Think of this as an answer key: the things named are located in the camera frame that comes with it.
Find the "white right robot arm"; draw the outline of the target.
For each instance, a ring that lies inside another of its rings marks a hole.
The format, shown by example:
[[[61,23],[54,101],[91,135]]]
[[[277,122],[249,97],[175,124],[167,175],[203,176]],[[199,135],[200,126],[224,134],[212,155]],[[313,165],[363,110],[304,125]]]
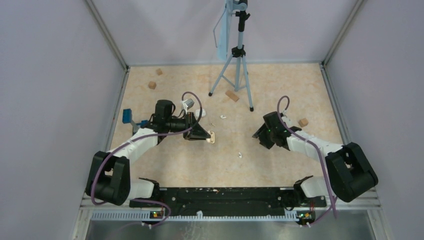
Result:
[[[319,139],[275,111],[264,115],[263,120],[252,136],[260,145],[267,149],[282,147],[324,164],[326,176],[306,176],[294,184],[293,200],[297,205],[307,206],[314,197],[329,195],[349,203],[379,183],[357,143],[343,145]]]

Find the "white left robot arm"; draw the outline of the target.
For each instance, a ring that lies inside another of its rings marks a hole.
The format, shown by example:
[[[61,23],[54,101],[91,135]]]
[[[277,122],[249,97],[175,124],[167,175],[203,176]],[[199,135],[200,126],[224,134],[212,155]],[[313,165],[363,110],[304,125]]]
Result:
[[[127,200],[141,199],[147,206],[160,202],[159,184],[147,178],[131,179],[130,168],[149,149],[157,146],[169,135],[182,134],[188,141],[213,143],[215,134],[205,130],[198,122],[192,99],[183,101],[183,116],[175,116],[175,104],[161,99],[156,102],[151,119],[140,126],[127,141],[108,152],[94,154],[85,193],[94,199],[120,206]]]

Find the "beige charging case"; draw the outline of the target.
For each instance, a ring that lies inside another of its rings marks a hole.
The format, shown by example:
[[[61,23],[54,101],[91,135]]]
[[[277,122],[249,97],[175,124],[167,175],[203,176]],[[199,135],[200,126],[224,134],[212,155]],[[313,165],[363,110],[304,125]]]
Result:
[[[208,130],[207,133],[209,134],[209,138],[207,138],[206,141],[210,144],[214,144],[216,142],[215,132]]]

